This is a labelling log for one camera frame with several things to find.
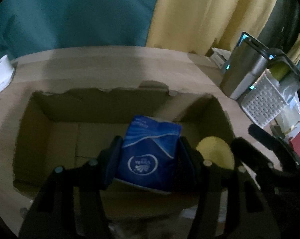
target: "table surface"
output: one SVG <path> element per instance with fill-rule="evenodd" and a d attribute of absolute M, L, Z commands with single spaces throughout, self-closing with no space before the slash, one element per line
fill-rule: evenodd
<path fill-rule="evenodd" d="M 0 216 L 16 235 L 21 208 L 31 200 L 14 190 L 13 157 L 20 118 L 35 90 L 61 93 L 71 88 L 137 88 L 145 81 L 166 84 L 180 92 L 210 93 L 231 121 L 236 137 L 243 137 L 279 167 L 275 155 L 248 135 L 251 121 L 239 105 L 219 89 L 222 74 L 207 57 L 145 47 L 65 48 L 26 55 L 12 61 L 16 73 L 0 93 Z"/>

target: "metal screw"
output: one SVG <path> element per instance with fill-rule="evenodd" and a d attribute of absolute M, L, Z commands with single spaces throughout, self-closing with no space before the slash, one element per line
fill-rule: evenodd
<path fill-rule="evenodd" d="M 90 166 L 96 166 L 97 164 L 98 164 L 97 159 L 91 159 L 91 160 L 89 161 L 89 165 L 90 165 Z"/>
<path fill-rule="evenodd" d="M 61 172 L 63 172 L 63 167 L 62 166 L 56 167 L 55 173 L 61 173 Z"/>
<path fill-rule="evenodd" d="M 210 161 L 210 160 L 204 160 L 203 161 L 203 164 L 206 166 L 206 167 L 210 167 L 210 166 L 212 166 L 212 162 Z"/>
<path fill-rule="evenodd" d="M 238 170 L 239 170 L 239 172 L 241 172 L 241 173 L 245 173 L 245 172 L 246 172 L 245 167 L 242 166 L 242 165 L 238 167 Z"/>

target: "white charger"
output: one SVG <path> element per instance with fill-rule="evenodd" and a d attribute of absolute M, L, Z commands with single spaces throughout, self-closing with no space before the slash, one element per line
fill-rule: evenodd
<path fill-rule="evenodd" d="M 14 73 L 15 68 L 10 63 L 8 55 L 4 55 L 0 58 L 0 92 L 12 82 Z"/>

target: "blue carton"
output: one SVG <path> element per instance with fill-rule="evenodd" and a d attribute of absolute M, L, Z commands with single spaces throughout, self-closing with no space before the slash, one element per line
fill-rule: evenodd
<path fill-rule="evenodd" d="M 160 193 L 170 193 L 177 167 L 179 124 L 137 115 L 125 135 L 116 178 Z"/>

